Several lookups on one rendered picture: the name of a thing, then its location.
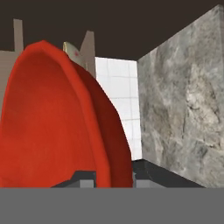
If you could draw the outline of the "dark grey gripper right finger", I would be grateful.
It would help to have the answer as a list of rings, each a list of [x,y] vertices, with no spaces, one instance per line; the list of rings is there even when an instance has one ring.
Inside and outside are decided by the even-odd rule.
[[[156,183],[144,167],[136,162],[132,163],[133,168],[133,187],[134,188],[164,188],[163,185]]]

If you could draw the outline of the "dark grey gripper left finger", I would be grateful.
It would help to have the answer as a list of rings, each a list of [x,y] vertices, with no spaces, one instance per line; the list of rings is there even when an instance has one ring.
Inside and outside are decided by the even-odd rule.
[[[56,187],[95,188],[95,171],[76,171],[73,176],[56,185]]]

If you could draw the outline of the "white bowl with red mark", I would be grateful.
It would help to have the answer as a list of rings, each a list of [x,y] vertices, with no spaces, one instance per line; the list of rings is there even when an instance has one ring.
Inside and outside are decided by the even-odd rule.
[[[65,41],[63,43],[63,51],[68,55],[69,59],[79,66],[87,69],[87,63],[82,56],[81,52],[70,42]]]

